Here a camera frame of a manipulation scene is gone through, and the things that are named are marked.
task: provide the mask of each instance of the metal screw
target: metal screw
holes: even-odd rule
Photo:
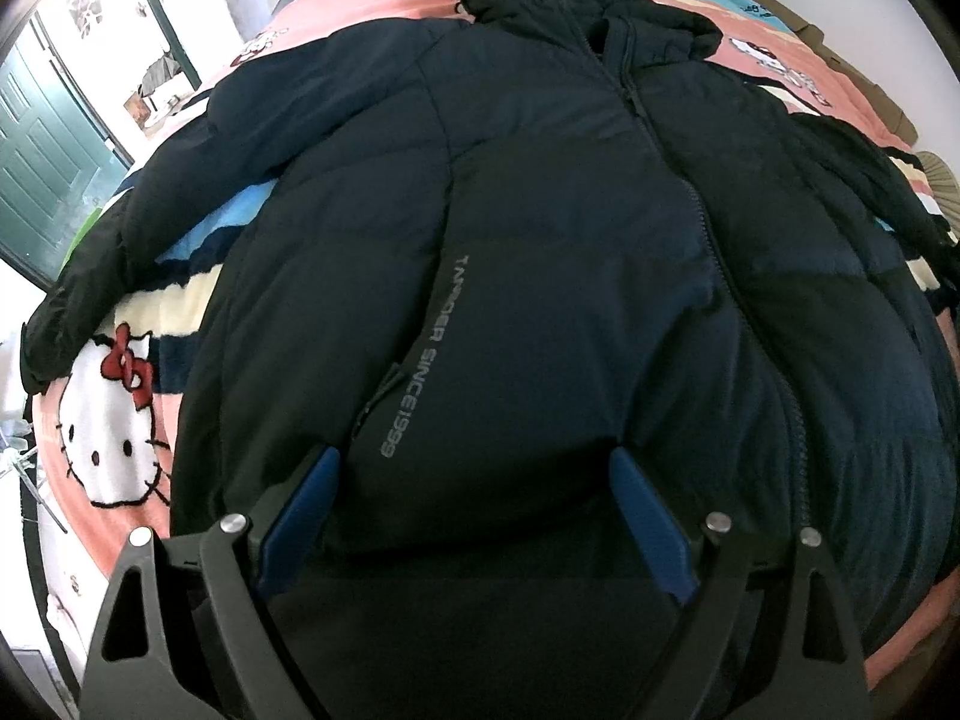
[[[139,528],[130,531],[130,543],[134,547],[145,547],[153,537],[154,532],[146,525],[141,525]]]
[[[824,537],[816,528],[800,528],[800,543],[805,547],[819,547],[824,543]]]
[[[729,514],[723,512],[710,512],[707,515],[707,528],[710,528],[714,533],[729,533],[733,528],[733,519],[730,519]]]
[[[247,526],[247,518],[243,514],[228,514],[220,520],[220,530],[224,533],[240,533]]]

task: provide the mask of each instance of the green door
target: green door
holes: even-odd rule
[[[27,25],[0,65],[0,253],[53,281],[125,173]]]

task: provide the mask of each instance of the jacket hood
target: jacket hood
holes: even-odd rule
[[[723,33],[696,13],[652,0],[463,0],[477,23],[597,55],[608,50],[613,23],[629,25],[635,68],[706,59]]]

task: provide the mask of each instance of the hello kitty face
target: hello kitty face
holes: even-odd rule
[[[154,447],[150,335],[133,338],[121,324],[116,338],[98,337],[80,351],[59,402],[67,476],[93,506],[137,506],[157,489],[164,471]]]

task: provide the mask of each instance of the cartoon character print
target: cartoon character print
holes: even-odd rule
[[[59,401],[61,448],[72,476],[95,507],[139,506],[151,495],[170,505],[158,487],[169,478],[154,447],[154,367],[150,334],[97,336],[80,350]]]
[[[765,67],[767,70],[772,70],[774,73],[780,74],[787,81],[792,83],[794,86],[800,89],[806,89],[808,92],[813,95],[814,100],[820,105],[823,105],[824,108],[833,108],[829,100],[825,98],[820,90],[817,88],[816,82],[807,74],[801,73],[799,70],[794,70],[784,65],[781,60],[776,58],[774,52],[765,47],[758,46],[756,43],[751,43],[748,40],[739,40],[737,38],[730,38],[730,42],[733,44],[733,47],[736,50],[744,52],[747,56],[754,57],[757,60],[757,64]]]
[[[280,35],[289,31],[289,28],[283,28],[270,29],[266,32],[261,32],[256,36],[256,38],[253,38],[253,40],[247,42],[246,45],[243,46],[240,55],[237,56],[237,59],[234,59],[232,62],[230,62],[230,66],[232,68],[238,67],[244,62],[250,61],[253,59],[253,57],[261,55],[261,53],[265,52],[270,46],[274,45],[274,41],[277,40],[277,37],[280,37]]]

